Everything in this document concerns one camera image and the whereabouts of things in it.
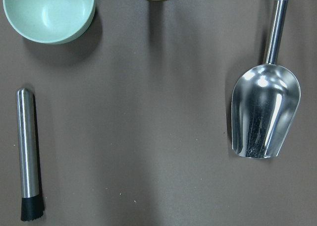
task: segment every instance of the stainless steel scoop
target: stainless steel scoop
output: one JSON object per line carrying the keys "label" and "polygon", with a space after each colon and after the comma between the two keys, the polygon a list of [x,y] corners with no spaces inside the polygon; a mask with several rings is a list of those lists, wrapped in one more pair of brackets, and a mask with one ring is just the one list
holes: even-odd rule
{"label": "stainless steel scoop", "polygon": [[242,157],[276,157],[300,101],[296,77],[276,65],[288,0],[275,0],[265,64],[237,81],[231,104],[232,149]]}

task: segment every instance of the bowl rim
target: bowl rim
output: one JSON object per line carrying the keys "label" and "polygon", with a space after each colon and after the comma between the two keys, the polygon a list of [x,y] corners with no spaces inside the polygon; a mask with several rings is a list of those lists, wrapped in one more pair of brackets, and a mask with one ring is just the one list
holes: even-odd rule
{"label": "bowl rim", "polygon": [[75,36],[78,32],[80,32],[82,30],[82,28],[86,25],[87,21],[89,21],[89,19],[91,18],[92,13],[95,11],[95,6],[96,6],[96,1],[95,0],[91,0],[90,7],[89,7],[89,13],[87,12],[87,18],[85,19],[85,22],[83,22],[82,25],[80,27],[78,27],[78,29],[76,29],[73,33],[71,33],[70,35],[64,36],[62,38],[59,38],[59,39],[45,41],[45,40],[34,39],[34,38],[22,33],[14,25],[14,23],[10,19],[10,16],[7,13],[6,0],[2,0],[2,3],[3,3],[3,8],[4,8],[4,13],[6,15],[6,18],[8,19],[9,23],[11,24],[11,26],[15,29],[15,31],[18,32],[20,35],[22,35],[26,39],[29,39],[29,40],[37,42],[37,43],[42,43],[42,44],[58,44],[58,43],[62,44],[63,41],[66,41],[66,43],[72,41],[72,40],[67,41],[67,39],[69,39],[72,36]]}

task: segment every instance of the metal muddler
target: metal muddler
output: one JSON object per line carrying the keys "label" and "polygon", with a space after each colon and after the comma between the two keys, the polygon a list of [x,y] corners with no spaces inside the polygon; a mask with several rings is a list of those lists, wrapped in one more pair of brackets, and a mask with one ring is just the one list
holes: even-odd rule
{"label": "metal muddler", "polygon": [[22,88],[16,93],[22,186],[21,220],[30,221],[43,215],[44,204],[39,186],[34,96]]}

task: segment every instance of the gray surface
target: gray surface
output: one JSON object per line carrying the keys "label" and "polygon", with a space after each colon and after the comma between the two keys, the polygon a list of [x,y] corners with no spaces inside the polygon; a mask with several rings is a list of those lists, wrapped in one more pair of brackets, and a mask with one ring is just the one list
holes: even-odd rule
{"label": "gray surface", "polygon": [[317,0],[289,0],[278,64],[302,99],[276,159],[231,150],[231,92],[262,62],[273,0],[97,0],[79,39],[0,12],[0,225],[20,222],[15,91],[35,92],[44,226],[315,226]]}

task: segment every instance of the bowl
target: bowl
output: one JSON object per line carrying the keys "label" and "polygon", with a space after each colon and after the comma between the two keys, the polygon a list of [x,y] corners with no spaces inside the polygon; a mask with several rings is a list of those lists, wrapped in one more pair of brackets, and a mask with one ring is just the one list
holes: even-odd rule
{"label": "bowl", "polygon": [[82,35],[95,14],[95,0],[3,0],[5,15],[23,37],[63,44]]}

